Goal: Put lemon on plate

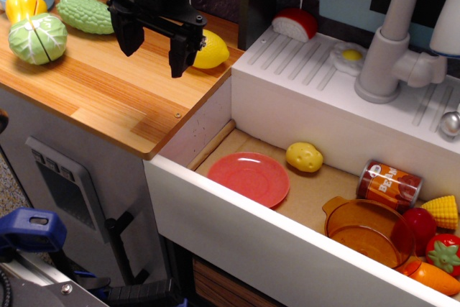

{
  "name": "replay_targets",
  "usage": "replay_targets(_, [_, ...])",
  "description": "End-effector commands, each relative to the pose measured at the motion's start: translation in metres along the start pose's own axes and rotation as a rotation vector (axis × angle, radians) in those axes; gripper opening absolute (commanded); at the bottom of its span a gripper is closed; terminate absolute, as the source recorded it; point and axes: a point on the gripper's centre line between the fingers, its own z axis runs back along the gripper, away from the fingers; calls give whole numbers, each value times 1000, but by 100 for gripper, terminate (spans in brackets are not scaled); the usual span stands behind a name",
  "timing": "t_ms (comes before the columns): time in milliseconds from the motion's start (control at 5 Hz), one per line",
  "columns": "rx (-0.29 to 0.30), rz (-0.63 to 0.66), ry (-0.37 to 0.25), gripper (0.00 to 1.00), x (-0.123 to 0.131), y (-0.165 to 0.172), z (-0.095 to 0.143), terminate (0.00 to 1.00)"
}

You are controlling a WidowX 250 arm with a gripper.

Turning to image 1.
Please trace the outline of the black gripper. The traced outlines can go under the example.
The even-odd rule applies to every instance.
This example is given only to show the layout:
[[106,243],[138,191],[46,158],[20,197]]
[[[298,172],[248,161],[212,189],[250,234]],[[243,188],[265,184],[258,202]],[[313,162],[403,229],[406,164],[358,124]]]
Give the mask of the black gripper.
[[119,47],[127,57],[143,44],[145,28],[170,38],[173,78],[183,75],[205,44],[207,20],[190,0],[109,0],[108,6]]

